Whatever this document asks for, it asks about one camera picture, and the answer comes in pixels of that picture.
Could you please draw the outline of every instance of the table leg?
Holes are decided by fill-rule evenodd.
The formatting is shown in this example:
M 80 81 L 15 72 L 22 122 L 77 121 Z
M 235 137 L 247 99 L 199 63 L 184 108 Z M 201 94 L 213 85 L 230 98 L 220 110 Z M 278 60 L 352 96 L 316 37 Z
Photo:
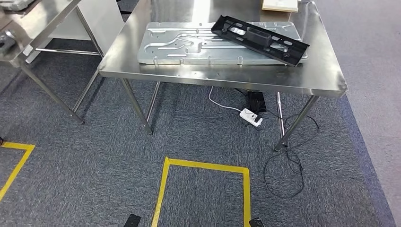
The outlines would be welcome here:
M 128 97 L 130 98 L 132 105 L 134 106 L 134 110 L 137 113 L 137 115 L 140 118 L 140 121 L 142 122 L 142 124 L 145 126 L 145 130 L 146 132 L 148 132 L 149 135 L 151 135 L 152 129 L 149 127 L 148 121 L 146 121 L 145 116 L 143 115 L 142 109 L 137 101 L 137 99 L 135 98 L 135 95 L 132 91 L 131 85 L 128 82 L 127 79 L 121 79 L 122 85 L 124 85 L 125 91 L 128 94 Z
M 79 108 L 79 106 L 81 105 L 82 101 L 84 100 L 85 96 L 87 95 L 90 87 L 92 86 L 93 82 L 95 81 L 95 79 L 97 78 L 97 75 L 99 74 L 99 72 L 96 70 L 96 72 L 93 74 L 92 78 L 89 80 L 87 86 L 85 87 L 84 91 L 81 93 L 81 95 L 78 97 L 77 102 L 74 105 L 74 108 L 72 108 L 72 110 L 74 112 L 76 112 Z
M 90 30 L 90 27 L 89 27 L 88 23 L 86 22 L 84 16 L 82 15 L 82 12 L 79 9 L 79 7 L 77 7 L 76 9 L 77 9 L 78 18 L 81 21 L 82 26 L 85 28 L 85 31 L 87 32 L 87 34 L 88 34 L 90 40 L 92 41 L 93 45 L 96 47 L 97 52 L 99 52 L 100 57 L 103 58 L 105 55 L 102 52 L 102 49 L 100 48 L 99 43 L 97 42 L 97 40 L 95 38 L 95 35 L 93 35 L 92 30 Z M 90 87 L 92 86 L 93 82 L 97 78 L 98 74 L 99 74 L 99 72 L 96 70 L 96 72 L 93 74 L 92 78 L 88 82 L 87 86 L 85 87 L 84 91 L 78 97 L 78 101 L 75 103 L 74 108 L 72 109 L 74 112 L 76 112 L 78 110 L 79 106 L 81 105 L 82 101 L 84 100 L 85 96 L 87 95 Z
M 159 92 L 160 81 L 156 83 L 155 90 L 153 91 L 152 100 L 150 101 L 148 113 L 146 114 L 146 121 L 149 122 L 150 115 L 152 114 L 153 106 L 155 105 L 157 93 Z
M 277 116 L 279 119 L 279 128 L 280 128 L 280 138 L 284 136 L 286 133 L 285 125 L 283 120 L 283 112 L 281 110 L 281 99 L 280 99 L 280 92 L 276 92 L 276 103 L 277 103 Z
M 84 120 L 80 118 L 74 111 L 72 111 L 58 96 L 48 88 L 45 83 L 43 83 L 26 65 L 23 61 L 20 61 L 19 66 L 22 71 L 24 71 L 30 78 L 32 78 L 50 97 L 56 101 L 59 105 L 62 106 L 64 110 L 66 110 L 72 117 L 77 119 L 81 124 L 84 123 Z
M 76 9 L 77 9 L 78 18 L 81 21 L 82 25 L 84 26 L 85 31 L 87 32 L 90 40 L 93 42 L 93 45 L 95 45 L 97 52 L 99 52 L 100 56 L 103 58 L 105 56 L 105 54 L 103 53 L 102 49 L 100 48 L 99 43 L 97 42 L 97 40 L 95 38 L 95 35 L 93 35 L 93 33 L 92 33 L 92 30 L 90 30 L 90 27 L 89 27 L 87 21 L 85 20 L 84 15 L 82 15 L 82 12 L 78 6 L 76 7 Z
M 284 134 L 284 136 L 280 139 L 280 141 L 274 147 L 274 149 L 276 151 L 280 151 L 281 150 L 281 148 L 283 147 L 283 144 L 285 144 L 288 141 L 288 138 L 291 136 L 292 132 L 294 132 L 296 127 L 299 125 L 299 123 L 306 117 L 306 115 L 308 114 L 309 110 L 313 107 L 313 105 L 316 103 L 316 101 L 318 99 L 319 99 L 319 96 L 311 96 L 310 97 L 310 99 L 305 104 L 305 106 L 302 109 L 302 111 L 298 114 L 298 117 L 292 123 L 291 127 L 288 129 L 288 131 Z

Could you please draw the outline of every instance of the power strip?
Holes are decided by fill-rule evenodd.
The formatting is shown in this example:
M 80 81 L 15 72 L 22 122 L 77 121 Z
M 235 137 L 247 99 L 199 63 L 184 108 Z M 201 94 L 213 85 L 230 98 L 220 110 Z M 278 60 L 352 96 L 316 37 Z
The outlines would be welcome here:
M 251 123 L 255 127 L 258 127 L 263 121 L 263 118 L 258 117 L 257 114 L 254 114 L 252 111 L 246 108 L 240 112 L 239 116 L 244 118 L 247 122 Z

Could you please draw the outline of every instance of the black foot pedal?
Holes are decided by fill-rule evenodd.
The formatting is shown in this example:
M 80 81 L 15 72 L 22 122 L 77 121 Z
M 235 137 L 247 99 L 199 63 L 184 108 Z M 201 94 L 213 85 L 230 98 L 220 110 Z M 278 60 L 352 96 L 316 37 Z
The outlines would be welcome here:
M 249 225 L 251 227 L 265 227 L 260 218 L 254 218 L 254 219 L 250 220 Z
M 248 92 L 248 110 L 255 114 L 266 112 L 266 104 L 262 92 Z
M 138 227 L 139 222 L 140 222 L 140 217 L 136 216 L 135 214 L 131 214 L 128 217 L 127 222 L 125 222 L 124 227 Z

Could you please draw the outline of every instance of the yellow floor marking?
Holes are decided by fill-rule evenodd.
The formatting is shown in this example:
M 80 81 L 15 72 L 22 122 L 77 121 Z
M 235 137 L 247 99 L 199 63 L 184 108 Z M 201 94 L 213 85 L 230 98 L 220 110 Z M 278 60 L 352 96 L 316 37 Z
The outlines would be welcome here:
M 3 199 L 3 196 L 6 194 L 7 190 L 9 189 L 11 184 L 13 183 L 14 179 L 16 178 L 18 172 L 21 170 L 21 168 L 24 165 L 25 161 L 28 159 L 28 157 L 31 154 L 32 150 L 35 148 L 35 145 L 4 142 L 3 145 L 1 145 L 0 147 L 25 150 L 25 153 L 22 156 L 21 160 L 18 162 L 17 166 L 14 168 L 14 170 L 11 173 L 10 177 L 6 181 L 6 184 L 0 190 L 0 201 L 1 201 L 1 199 Z
M 172 159 L 166 157 L 163 165 L 162 179 L 160 182 L 159 188 L 159 196 L 157 198 L 157 204 L 155 209 L 155 214 L 153 215 L 152 227 L 157 227 L 157 223 L 159 222 L 160 210 L 163 202 L 164 190 L 166 187 L 168 169 L 170 165 L 175 166 L 185 166 L 185 167 L 194 167 L 194 168 L 203 168 L 203 169 L 211 169 L 211 170 L 219 170 L 233 173 L 240 173 L 244 176 L 244 227 L 249 226 L 249 220 L 251 219 L 251 189 L 250 189 L 250 180 L 249 180 L 249 169 L 245 167 L 239 166 L 226 166 L 220 164 L 212 164 L 205 162 L 194 162 L 188 160 L 180 160 L 180 159 Z

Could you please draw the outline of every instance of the floor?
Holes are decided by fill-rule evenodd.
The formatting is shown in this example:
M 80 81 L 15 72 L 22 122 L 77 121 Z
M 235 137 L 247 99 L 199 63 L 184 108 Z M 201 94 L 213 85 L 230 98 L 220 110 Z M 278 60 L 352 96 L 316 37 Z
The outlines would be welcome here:
M 129 0 L 123 3 L 128 3 L 122 5 L 123 9 L 133 7 Z M 381 12 L 383 5 L 371 1 L 363 5 L 365 10 L 360 10 L 361 5 L 348 1 L 317 2 L 350 92 L 341 100 L 319 101 L 311 112 L 321 127 L 321 134 L 297 150 L 303 166 L 304 190 L 292 199 L 274 196 L 263 181 L 263 165 L 274 155 L 270 147 L 278 138 L 274 133 L 276 121 L 269 114 L 265 116 L 266 125 L 256 131 L 238 121 L 236 113 L 210 103 L 206 99 L 208 87 L 164 84 L 152 117 L 155 135 L 149 138 L 138 128 L 139 121 L 117 80 L 96 81 L 80 110 L 87 124 L 80 126 L 66 117 L 25 74 L 1 68 L 5 75 L 0 83 L 2 136 L 35 143 L 36 148 L 0 202 L 0 223 L 122 225 L 130 213 L 135 213 L 142 217 L 143 226 L 149 226 L 163 160 L 168 156 L 248 167 L 252 217 L 260 216 L 268 225 L 400 224 L 401 196 L 397 194 L 400 182 L 396 171 L 401 160 L 392 155 L 397 151 L 398 138 L 389 138 L 384 133 L 384 130 L 393 131 L 397 135 L 398 128 L 393 129 L 397 122 L 393 119 L 399 114 L 399 108 L 391 105 L 397 103 L 392 100 L 396 99 L 397 89 L 391 83 L 384 84 L 386 80 L 397 84 L 396 75 L 400 70 L 395 65 L 400 62 L 401 52 L 396 41 L 401 29 L 391 15 L 383 17 L 386 23 L 369 20 L 375 12 Z M 387 7 L 399 8 L 391 2 Z M 376 23 L 376 29 L 350 26 L 348 21 L 352 18 L 337 16 L 347 10 L 353 13 L 345 15 L 358 21 L 365 18 L 365 25 Z M 372 45 L 365 39 L 384 34 L 394 46 Z M 366 48 L 361 51 L 355 43 L 366 44 Z M 90 46 L 85 42 L 52 42 L 51 45 L 59 48 L 72 45 L 78 49 Z M 389 48 L 392 57 L 384 61 L 380 53 Z M 75 68 L 69 71 L 66 65 L 71 62 Z M 98 62 L 96 57 L 46 54 L 31 67 L 38 75 L 53 75 L 45 80 L 72 105 L 75 94 L 83 89 Z M 375 92 L 373 84 L 386 89 Z M 132 81 L 132 86 L 140 104 L 146 106 L 154 84 Z M 238 108 L 244 105 L 242 95 L 231 89 L 217 88 L 214 98 Z M 284 95 L 284 115 L 296 112 L 306 98 Z M 265 99 L 274 100 L 274 96 L 266 93 Z M 370 111 L 369 107 L 382 105 L 392 108 L 387 112 Z M 311 136 L 304 134 L 305 131 L 314 130 L 314 124 L 306 121 L 294 135 L 293 143 Z M 21 156 L 15 150 L 0 150 L 0 154 L 2 173 L 9 173 L 12 169 L 9 164 L 16 163 Z M 267 180 L 273 193 L 282 196 L 294 193 L 302 180 L 299 174 L 291 172 L 282 157 L 268 163 L 267 174 L 271 176 Z M 235 174 L 171 168 L 159 224 L 240 226 L 243 221 L 240 184 L 241 177 Z
M 370 158 L 401 226 L 401 24 L 393 13 L 401 5 L 394 0 L 317 0 L 317 6 Z

